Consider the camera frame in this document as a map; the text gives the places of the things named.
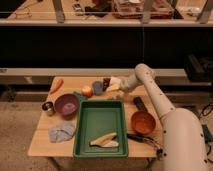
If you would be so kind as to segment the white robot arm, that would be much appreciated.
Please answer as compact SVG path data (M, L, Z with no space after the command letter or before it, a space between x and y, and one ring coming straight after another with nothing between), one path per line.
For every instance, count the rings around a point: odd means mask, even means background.
M129 77L113 82L108 91L134 91L143 85L163 128L164 171L209 171L202 125L188 109L176 108L155 82L155 71L138 64Z

